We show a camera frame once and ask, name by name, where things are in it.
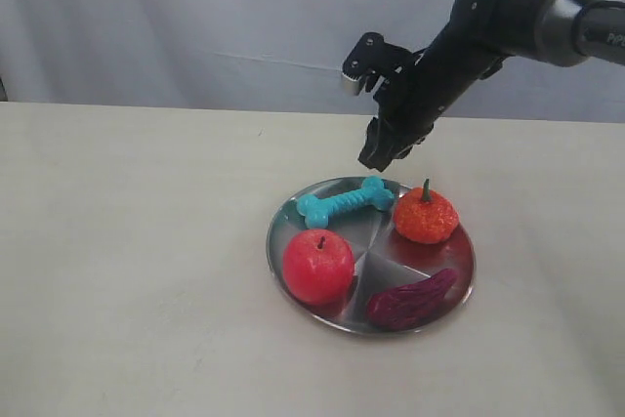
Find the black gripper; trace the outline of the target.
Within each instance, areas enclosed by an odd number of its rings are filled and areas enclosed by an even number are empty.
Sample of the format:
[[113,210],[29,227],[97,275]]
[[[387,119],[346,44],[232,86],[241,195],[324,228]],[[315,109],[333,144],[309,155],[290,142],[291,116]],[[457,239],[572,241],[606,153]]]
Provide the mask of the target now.
[[378,117],[366,127],[357,161],[369,170],[384,172],[404,159],[423,142],[435,121],[501,61],[501,53],[442,31],[418,61],[405,64],[374,95]]

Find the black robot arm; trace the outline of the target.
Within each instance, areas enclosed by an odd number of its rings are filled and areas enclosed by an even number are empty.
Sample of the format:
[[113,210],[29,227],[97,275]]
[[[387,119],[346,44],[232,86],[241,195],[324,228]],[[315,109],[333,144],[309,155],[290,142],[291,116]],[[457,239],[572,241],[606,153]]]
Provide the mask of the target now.
[[436,120],[475,82],[521,57],[559,67],[597,58],[624,62],[624,5],[610,0],[454,0],[449,19],[425,48],[364,33],[342,66],[355,96],[372,93],[378,113],[358,156],[385,171],[423,142]]

